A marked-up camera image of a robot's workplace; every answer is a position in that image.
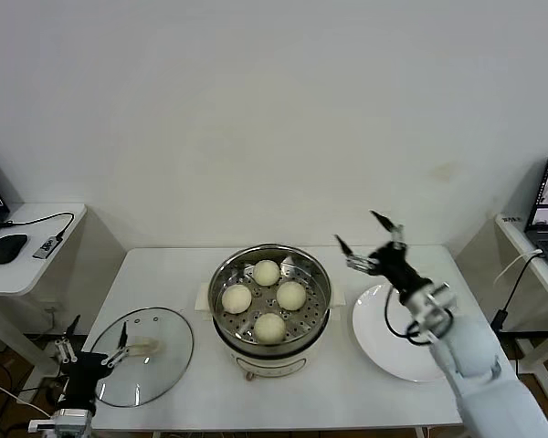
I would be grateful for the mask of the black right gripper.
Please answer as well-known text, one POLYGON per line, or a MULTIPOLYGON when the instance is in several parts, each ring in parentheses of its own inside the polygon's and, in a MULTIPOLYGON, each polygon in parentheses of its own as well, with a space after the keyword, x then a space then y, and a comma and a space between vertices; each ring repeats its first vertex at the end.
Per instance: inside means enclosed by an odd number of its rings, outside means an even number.
POLYGON ((394 224, 388 217, 370 210, 377 222, 391 235, 391 242, 387 243, 369 257, 357 255, 340 236, 335 235, 339 247, 345 257, 346 265, 362 273, 376 273, 384 276, 391 285, 399 292, 400 300, 408 300, 418 290, 432 285, 433 282, 422 277, 407 263, 403 226, 394 224))

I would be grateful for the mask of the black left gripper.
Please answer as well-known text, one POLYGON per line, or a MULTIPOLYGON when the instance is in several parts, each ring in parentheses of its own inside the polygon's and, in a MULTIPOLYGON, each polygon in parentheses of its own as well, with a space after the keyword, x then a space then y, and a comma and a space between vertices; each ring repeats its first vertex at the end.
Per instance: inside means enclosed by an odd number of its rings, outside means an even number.
POLYGON ((108 377, 111 374, 110 368, 114 368, 129 354, 127 323, 123 323, 118 346, 110 356, 94 352, 79 352, 76 355, 69 338, 74 335, 79 320, 80 315, 77 315, 63 335, 55 340, 59 361, 70 363, 68 384, 63 398, 57 403, 57 409, 95 412, 96 388, 99 380, 108 377))

